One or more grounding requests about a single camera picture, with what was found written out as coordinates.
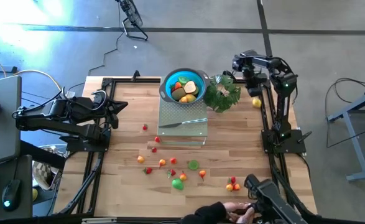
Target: concrete floor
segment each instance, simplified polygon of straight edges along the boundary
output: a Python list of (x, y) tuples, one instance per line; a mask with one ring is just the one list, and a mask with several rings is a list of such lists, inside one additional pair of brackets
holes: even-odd
[[(118, 27), (118, 8), (113, 0), (20, 0), (0, 3), (0, 61), (20, 69), (50, 73), (63, 86), (83, 82), (88, 70), (101, 65), (103, 54), (112, 48), (119, 32), (25, 31), (7, 23)], [(365, 0), (263, 0), (269, 29), (365, 30)], [(136, 0), (144, 27), (260, 29), (255, 0)], [(149, 41), (121, 37), (119, 50), (106, 57), (106, 66), (91, 75), (166, 75), (180, 67), (217, 74), (231, 68), (234, 54), (256, 49), (264, 54), (262, 34), (217, 32), (150, 32)], [(325, 94), (338, 78), (365, 81), (365, 35), (270, 35), (273, 54), (288, 61), (299, 74), (299, 95), (294, 109), (298, 125), (313, 134), (305, 140), (311, 168), (312, 187), (320, 215), (365, 221), (365, 180), (348, 183), (346, 175), (360, 166), (350, 141), (325, 147)], [(42, 96), (56, 93), (45, 77), (26, 73), (24, 91)], [(76, 88), (81, 94), (82, 88)], [(364, 89), (342, 83), (341, 94), (350, 100)], [(24, 98), (43, 99), (23, 94)], [(346, 103), (330, 93), (328, 112)], [(358, 132), (365, 130), (365, 116), (353, 118)], [(330, 143), (348, 137), (345, 124), (331, 125)], [(60, 144), (57, 136), (22, 133), (35, 145)], [(365, 135), (360, 137), (365, 153)], [(48, 207), (35, 209), (35, 215)]]

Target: knife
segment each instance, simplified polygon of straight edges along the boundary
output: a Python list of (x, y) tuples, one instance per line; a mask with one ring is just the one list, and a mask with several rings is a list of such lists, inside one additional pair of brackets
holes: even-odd
[(174, 124), (161, 125), (161, 126), (159, 126), (159, 128), (175, 128), (175, 127), (180, 126), (181, 124), (193, 124), (193, 123), (200, 123), (200, 122), (207, 122), (207, 118), (196, 119), (196, 120), (191, 120), (191, 121), (182, 121), (182, 122), (174, 123)]

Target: sleeve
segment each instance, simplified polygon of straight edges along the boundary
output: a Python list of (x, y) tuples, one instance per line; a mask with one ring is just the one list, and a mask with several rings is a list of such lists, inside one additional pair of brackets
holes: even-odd
[(226, 217), (226, 210), (221, 202), (199, 208), (194, 215), (187, 215), (182, 224), (215, 224)]

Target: blue colander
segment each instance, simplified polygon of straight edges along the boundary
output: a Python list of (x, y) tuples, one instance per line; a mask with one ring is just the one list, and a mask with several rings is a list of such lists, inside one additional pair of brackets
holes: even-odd
[[(175, 101), (171, 96), (170, 85), (174, 85), (178, 81), (178, 77), (187, 77), (190, 81), (193, 81), (199, 88), (199, 94), (195, 101), (190, 103), (180, 103)], [(192, 104), (199, 99), (203, 98), (206, 93), (207, 86), (210, 82), (208, 75), (201, 70), (194, 70), (190, 68), (179, 68), (170, 72), (165, 78), (159, 88), (160, 97), (166, 102), (173, 102), (182, 105)]]

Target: wooden tabletop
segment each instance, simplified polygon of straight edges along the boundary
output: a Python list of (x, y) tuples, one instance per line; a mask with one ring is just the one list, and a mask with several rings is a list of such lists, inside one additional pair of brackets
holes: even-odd
[[(83, 96), (100, 89), (104, 77), (87, 77)], [(239, 104), (222, 114), (208, 109), (208, 138), (204, 146), (162, 146), (154, 141), (159, 111), (158, 83), (119, 83), (115, 100), (128, 101), (119, 114), (119, 128), (112, 130), (109, 151), (105, 154), (95, 216), (112, 217), (183, 217), (197, 208), (221, 202), (248, 202), (243, 187), (248, 174), (270, 179), (269, 161), (262, 149), (261, 112), (253, 108), (247, 91), (242, 90)], [(290, 123), (297, 126), (293, 108)], [(142, 125), (148, 125), (143, 131)], [(137, 162), (138, 155), (145, 162)], [(79, 152), (66, 162), (54, 212), (60, 211), (76, 194), (83, 179), (87, 153)], [(169, 159), (177, 158), (171, 165)], [(290, 184), (309, 210), (316, 213), (307, 167), (295, 154), (286, 154)], [(158, 169), (160, 159), (167, 165)], [(204, 181), (198, 171), (188, 170), (187, 162), (196, 159), (205, 170)], [(144, 167), (153, 167), (151, 174)], [(167, 170), (188, 177), (183, 191), (171, 186)], [(230, 176), (236, 176), (240, 191), (228, 192)], [(85, 207), (89, 204), (91, 188)]]

